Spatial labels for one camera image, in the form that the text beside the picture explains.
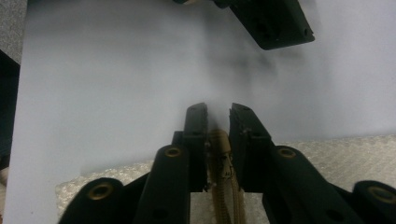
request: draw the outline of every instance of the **brass screw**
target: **brass screw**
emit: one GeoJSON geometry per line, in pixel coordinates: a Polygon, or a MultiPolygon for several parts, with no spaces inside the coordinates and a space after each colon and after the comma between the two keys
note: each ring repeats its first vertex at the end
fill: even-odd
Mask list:
{"type": "Polygon", "coordinates": [[[288,148],[281,148],[280,150],[277,151],[281,157],[287,158],[287,159],[292,159],[296,156],[296,153],[288,148]]]}
{"type": "Polygon", "coordinates": [[[177,147],[169,147],[165,150],[165,156],[167,157],[178,157],[181,155],[180,148],[177,147]]]}
{"type": "Polygon", "coordinates": [[[88,197],[92,200],[102,200],[110,195],[113,190],[114,188],[110,183],[104,182],[90,189],[88,197]]]}
{"type": "Polygon", "coordinates": [[[377,186],[371,186],[368,190],[377,200],[383,203],[396,204],[396,195],[394,193],[377,186]]]}

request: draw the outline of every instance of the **white table surface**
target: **white table surface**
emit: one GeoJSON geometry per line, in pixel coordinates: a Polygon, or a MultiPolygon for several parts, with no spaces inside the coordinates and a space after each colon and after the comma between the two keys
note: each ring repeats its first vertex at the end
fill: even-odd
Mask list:
{"type": "Polygon", "coordinates": [[[5,223],[56,223],[56,185],[152,159],[200,102],[277,142],[396,133],[395,1],[302,0],[317,40],[271,51],[211,2],[31,3],[5,223]]]}

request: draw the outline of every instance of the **white background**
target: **white background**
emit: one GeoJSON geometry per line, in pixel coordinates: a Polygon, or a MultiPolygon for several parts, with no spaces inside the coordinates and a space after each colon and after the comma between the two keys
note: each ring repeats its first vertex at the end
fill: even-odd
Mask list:
{"type": "Polygon", "coordinates": [[[211,2],[30,5],[5,222],[55,223],[56,185],[152,159],[200,102],[277,142],[396,133],[396,2],[300,3],[317,40],[271,51],[211,2]]]}

